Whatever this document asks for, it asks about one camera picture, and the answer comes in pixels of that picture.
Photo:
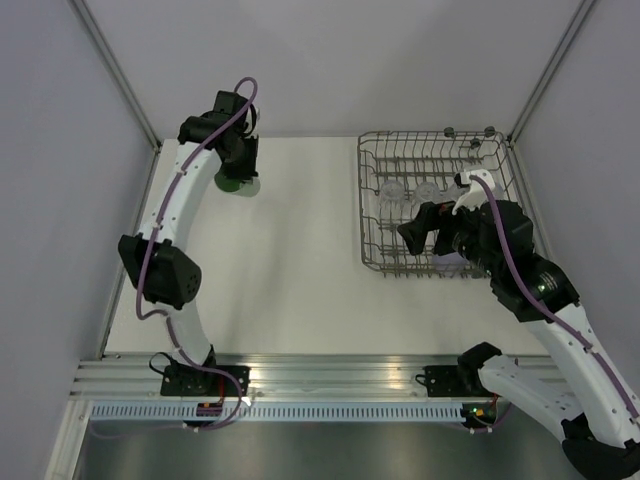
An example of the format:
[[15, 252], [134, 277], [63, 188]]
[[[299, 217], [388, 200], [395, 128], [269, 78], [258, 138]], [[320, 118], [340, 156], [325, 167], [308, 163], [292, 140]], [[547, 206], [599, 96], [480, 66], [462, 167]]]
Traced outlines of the green plastic cup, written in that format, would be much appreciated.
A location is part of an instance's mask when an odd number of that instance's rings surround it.
[[217, 172], [214, 176], [214, 182], [220, 191], [245, 198], [255, 197], [261, 189], [261, 182], [257, 177], [242, 181], [230, 179], [222, 172]]

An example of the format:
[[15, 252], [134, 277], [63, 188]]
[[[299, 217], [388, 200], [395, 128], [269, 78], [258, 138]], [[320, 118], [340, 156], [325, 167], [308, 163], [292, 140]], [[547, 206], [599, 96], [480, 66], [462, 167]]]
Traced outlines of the purple plastic cup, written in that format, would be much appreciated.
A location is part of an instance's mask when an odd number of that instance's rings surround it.
[[449, 253], [446, 255], [434, 255], [432, 263], [436, 268], [453, 269], [464, 267], [467, 261], [458, 253]]

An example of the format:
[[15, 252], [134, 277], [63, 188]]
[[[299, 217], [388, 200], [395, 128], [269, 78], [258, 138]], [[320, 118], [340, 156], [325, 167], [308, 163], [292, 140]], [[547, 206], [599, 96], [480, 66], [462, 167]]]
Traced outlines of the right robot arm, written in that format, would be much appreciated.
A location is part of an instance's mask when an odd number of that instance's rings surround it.
[[638, 395], [611, 365], [567, 275], [536, 252], [533, 224], [522, 208], [504, 200], [476, 209], [427, 202], [397, 231], [413, 255], [434, 233], [434, 255], [457, 253], [483, 271], [498, 302], [545, 347], [574, 397], [522, 372], [487, 342], [459, 357], [459, 388], [469, 395], [487, 390], [526, 413], [586, 479], [638, 475]]

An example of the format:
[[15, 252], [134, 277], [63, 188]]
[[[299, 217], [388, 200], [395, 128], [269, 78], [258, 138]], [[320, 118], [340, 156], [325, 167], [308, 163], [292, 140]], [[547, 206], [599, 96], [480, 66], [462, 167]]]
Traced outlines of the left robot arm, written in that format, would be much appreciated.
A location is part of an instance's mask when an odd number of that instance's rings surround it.
[[136, 291], [137, 317], [163, 317], [174, 349], [162, 373], [164, 396], [244, 395], [244, 376], [217, 364], [204, 332], [196, 305], [203, 273], [189, 257], [187, 244], [211, 184], [240, 197], [254, 197], [260, 190], [259, 111], [253, 101], [238, 88], [220, 91], [211, 110], [182, 123], [164, 192], [138, 231], [118, 242], [119, 256]]

